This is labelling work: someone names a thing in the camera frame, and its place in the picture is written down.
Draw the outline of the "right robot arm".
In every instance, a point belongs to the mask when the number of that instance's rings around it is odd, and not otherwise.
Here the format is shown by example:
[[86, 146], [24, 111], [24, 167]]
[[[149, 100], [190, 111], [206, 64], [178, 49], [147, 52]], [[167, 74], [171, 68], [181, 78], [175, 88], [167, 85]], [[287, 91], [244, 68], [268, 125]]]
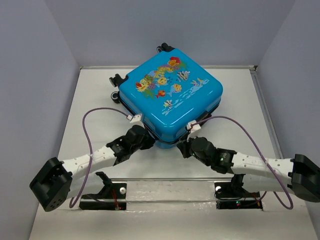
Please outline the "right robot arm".
[[205, 137], [177, 143], [184, 158], [194, 157], [219, 174], [231, 174], [235, 196], [253, 192], [284, 192], [307, 202], [320, 201], [320, 168], [307, 156], [265, 158], [217, 148]]

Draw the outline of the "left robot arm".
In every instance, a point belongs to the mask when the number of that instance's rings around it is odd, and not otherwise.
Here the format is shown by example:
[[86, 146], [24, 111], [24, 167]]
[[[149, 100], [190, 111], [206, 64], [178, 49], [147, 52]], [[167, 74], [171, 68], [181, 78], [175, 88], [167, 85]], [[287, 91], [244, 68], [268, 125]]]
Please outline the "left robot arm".
[[93, 153], [62, 161], [56, 157], [47, 160], [29, 187], [45, 212], [51, 212], [67, 199], [74, 198], [78, 191], [72, 192], [72, 187], [80, 179], [87, 181], [89, 176], [98, 177], [93, 191], [104, 198], [110, 194], [112, 181], [101, 169], [123, 163], [138, 150], [152, 148], [155, 141], [145, 128], [134, 125], [125, 135]]

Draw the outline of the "blue hard-shell suitcase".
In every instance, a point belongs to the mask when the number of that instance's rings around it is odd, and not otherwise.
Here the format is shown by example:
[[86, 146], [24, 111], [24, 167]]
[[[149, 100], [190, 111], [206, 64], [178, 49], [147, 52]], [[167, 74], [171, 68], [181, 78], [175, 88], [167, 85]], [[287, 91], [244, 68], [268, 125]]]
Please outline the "blue hard-shell suitcase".
[[116, 74], [112, 95], [142, 122], [161, 149], [187, 136], [186, 126], [209, 117], [219, 106], [223, 85], [178, 48], [162, 43], [157, 54], [125, 77]]

